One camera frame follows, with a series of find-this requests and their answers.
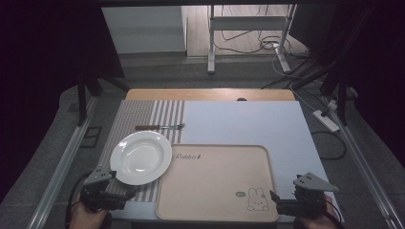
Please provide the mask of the striped blue placemat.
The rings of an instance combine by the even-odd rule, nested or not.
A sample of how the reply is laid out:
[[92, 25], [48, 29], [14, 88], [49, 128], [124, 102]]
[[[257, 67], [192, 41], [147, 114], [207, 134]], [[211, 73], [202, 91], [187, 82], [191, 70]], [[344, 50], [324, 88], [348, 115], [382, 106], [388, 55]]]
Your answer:
[[[180, 143], [209, 145], [259, 145], [269, 156], [274, 190], [291, 198], [298, 175], [326, 173], [309, 132], [301, 106], [296, 101], [184, 101], [185, 130]], [[131, 221], [160, 219], [156, 202], [132, 201], [113, 213]], [[274, 222], [287, 223], [288, 216]]]

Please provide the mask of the person's left hand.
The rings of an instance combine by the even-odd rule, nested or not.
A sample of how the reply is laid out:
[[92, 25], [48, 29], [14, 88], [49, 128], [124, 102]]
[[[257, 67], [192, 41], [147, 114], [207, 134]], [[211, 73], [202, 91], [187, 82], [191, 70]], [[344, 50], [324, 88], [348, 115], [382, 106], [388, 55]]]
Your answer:
[[80, 201], [80, 196], [76, 200], [77, 203], [72, 207], [69, 229], [100, 229], [108, 211], [102, 209], [92, 212]]

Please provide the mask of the white round plate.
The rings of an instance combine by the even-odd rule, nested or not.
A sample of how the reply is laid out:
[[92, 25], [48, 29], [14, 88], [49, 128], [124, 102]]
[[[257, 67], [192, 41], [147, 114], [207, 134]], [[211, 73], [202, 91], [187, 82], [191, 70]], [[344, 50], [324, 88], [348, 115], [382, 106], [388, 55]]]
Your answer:
[[129, 185], [143, 185], [162, 176], [172, 160], [172, 146], [152, 131], [136, 132], [123, 138], [110, 157], [116, 178]]

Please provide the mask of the black metal stand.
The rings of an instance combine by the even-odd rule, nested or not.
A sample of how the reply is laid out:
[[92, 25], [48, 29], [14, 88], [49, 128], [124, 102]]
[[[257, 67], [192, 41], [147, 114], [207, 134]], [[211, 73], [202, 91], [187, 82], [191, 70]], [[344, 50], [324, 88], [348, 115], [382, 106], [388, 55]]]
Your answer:
[[78, 96], [78, 126], [82, 126], [88, 116], [86, 91], [90, 92], [91, 96], [101, 96], [102, 89], [98, 82], [99, 78], [118, 87], [119, 89], [128, 92], [130, 88], [117, 79], [109, 76], [107, 73], [99, 69], [91, 69], [88, 72], [81, 72], [77, 76], [77, 96]]
[[321, 69], [318, 72], [310, 74], [308, 77], [300, 80], [296, 84], [292, 84], [290, 89], [292, 91], [298, 90], [315, 79], [325, 75], [326, 79], [322, 83], [320, 88], [321, 95], [331, 95], [335, 88], [338, 88], [337, 92], [337, 116], [341, 123], [346, 126], [346, 101], [347, 101], [347, 86], [348, 78], [345, 73], [342, 61], [333, 61], [327, 67]]

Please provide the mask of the aluminium floor rail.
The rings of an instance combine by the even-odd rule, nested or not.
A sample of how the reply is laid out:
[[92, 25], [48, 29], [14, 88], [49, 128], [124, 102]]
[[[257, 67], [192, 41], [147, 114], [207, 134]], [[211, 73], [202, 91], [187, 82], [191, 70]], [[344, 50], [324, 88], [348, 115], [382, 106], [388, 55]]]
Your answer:
[[67, 144], [59, 162], [53, 172], [50, 182], [48, 183], [45, 192], [40, 199], [35, 211], [32, 214], [32, 218], [27, 226], [27, 229], [42, 229], [48, 216], [53, 208], [54, 202], [61, 190], [62, 184], [70, 170], [70, 167], [74, 161], [76, 152], [79, 148], [79, 143], [84, 137], [88, 126], [94, 116], [96, 105], [99, 98], [91, 96], [88, 103], [85, 105], [87, 110], [87, 116], [80, 126], [76, 126], [75, 130]]
[[326, 165], [348, 229], [405, 229], [405, 167], [355, 109], [340, 135], [347, 155]]

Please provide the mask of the dark curtain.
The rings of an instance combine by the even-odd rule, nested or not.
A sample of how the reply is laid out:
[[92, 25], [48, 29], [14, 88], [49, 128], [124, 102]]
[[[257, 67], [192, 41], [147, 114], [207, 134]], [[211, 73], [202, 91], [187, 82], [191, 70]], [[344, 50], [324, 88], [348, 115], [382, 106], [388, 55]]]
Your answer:
[[0, 0], [0, 202], [52, 125], [61, 94], [93, 70], [123, 76], [101, 7]]
[[342, 72], [357, 92], [356, 109], [405, 166], [405, 0], [299, 5], [289, 34], [327, 65], [343, 49], [365, 8], [371, 15]]

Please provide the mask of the beige tray with rabbit print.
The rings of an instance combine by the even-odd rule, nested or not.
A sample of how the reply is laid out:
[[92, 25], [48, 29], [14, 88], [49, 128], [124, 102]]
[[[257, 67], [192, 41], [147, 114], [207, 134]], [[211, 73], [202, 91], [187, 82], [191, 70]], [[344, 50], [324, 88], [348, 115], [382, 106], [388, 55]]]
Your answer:
[[274, 222], [273, 190], [263, 146], [176, 144], [156, 213], [165, 220]]

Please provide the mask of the person's right hand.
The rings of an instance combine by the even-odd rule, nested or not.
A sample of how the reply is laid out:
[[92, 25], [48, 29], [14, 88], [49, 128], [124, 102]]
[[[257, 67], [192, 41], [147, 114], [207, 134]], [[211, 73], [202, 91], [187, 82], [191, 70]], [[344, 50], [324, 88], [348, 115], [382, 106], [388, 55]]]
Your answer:
[[[332, 203], [330, 196], [325, 195], [325, 200]], [[334, 208], [327, 203], [327, 212], [333, 216], [335, 219], [338, 219]], [[296, 218], [294, 220], [294, 229], [297, 226], [297, 229], [338, 229], [334, 222], [332, 222], [328, 217], [322, 216], [317, 219], [306, 219], [306, 218]]]

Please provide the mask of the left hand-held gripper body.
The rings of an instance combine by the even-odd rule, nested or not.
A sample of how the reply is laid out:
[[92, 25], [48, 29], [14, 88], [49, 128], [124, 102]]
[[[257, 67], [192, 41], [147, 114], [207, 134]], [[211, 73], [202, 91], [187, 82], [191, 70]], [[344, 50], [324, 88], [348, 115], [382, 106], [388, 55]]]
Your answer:
[[91, 211], [123, 210], [126, 196], [110, 194], [106, 191], [116, 174], [116, 171], [108, 171], [105, 168], [93, 170], [83, 182], [79, 200]]

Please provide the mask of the grey striped placemat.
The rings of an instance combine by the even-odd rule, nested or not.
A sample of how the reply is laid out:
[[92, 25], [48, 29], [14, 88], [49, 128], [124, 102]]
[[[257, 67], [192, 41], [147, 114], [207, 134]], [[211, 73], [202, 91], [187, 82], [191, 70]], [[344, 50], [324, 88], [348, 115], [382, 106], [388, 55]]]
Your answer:
[[[110, 169], [110, 157], [117, 144], [126, 136], [136, 131], [137, 125], [174, 126], [184, 123], [184, 101], [169, 100], [124, 100], [120, 103], [112, 129], [106, 140], [104, 149], [97, 163]], [[181, 130], [160, 130], [158, 133], [167, 137], [171, 143], [180, 143]], [[138, 186], [135, 196], [130, 201], [156, 202], [160, 179]], [[124, 195], [131, 186], [117, 179], [111, 180], [106, 191], [111, 194]]]

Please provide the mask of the white metal desk frame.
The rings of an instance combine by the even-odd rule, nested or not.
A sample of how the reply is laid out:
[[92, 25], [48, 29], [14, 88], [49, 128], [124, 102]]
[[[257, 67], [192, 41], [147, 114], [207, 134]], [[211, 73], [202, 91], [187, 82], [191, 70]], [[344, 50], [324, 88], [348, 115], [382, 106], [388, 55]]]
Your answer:
[[291, 69], [284, 52], [290, 23], [295, 12], [295, 5], [290, 5], [285, 16], [215, 16], [214, 6], [210, 6], [208, 22], [209, 48], [207, 54], [207, 72], [215, 72], [215, 31], [280, 31], [281, 36], [277, 46], [273, 46], [276, 57], [284, 73], [290, 73]]

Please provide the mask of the dark floor socket cover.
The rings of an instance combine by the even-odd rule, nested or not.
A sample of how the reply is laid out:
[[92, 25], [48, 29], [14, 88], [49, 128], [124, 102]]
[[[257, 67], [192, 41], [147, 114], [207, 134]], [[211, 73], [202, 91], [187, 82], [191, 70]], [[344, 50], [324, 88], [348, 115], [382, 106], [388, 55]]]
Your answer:
[[101, 127], [89, 127], [82, 138], [80, 148], [95, 148], [100, 138]]

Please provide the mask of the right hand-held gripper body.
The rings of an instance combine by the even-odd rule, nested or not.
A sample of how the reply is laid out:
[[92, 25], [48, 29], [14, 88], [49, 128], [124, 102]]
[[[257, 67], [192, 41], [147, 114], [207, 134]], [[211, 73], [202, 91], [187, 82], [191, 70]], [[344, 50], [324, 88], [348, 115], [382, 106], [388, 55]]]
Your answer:
[[280, 199], [279, 203], [289, 205], [289, 216], [316, 219], [327, 211], [325, 191], [335, 192], [338, 188], [322, 178], [306, 173], [293, 180], [295, 199]]

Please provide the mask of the white power strip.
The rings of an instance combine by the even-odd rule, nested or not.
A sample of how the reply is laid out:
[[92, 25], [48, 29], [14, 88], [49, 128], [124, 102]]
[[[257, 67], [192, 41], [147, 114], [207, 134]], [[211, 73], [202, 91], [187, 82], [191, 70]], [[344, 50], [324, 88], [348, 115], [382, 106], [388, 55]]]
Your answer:
[[325, 112], [317, 110], [312, 113], [312, 115], [323, 124], [331, 133], [335, 133], [340, 130], [340, 128], [327, 116]]

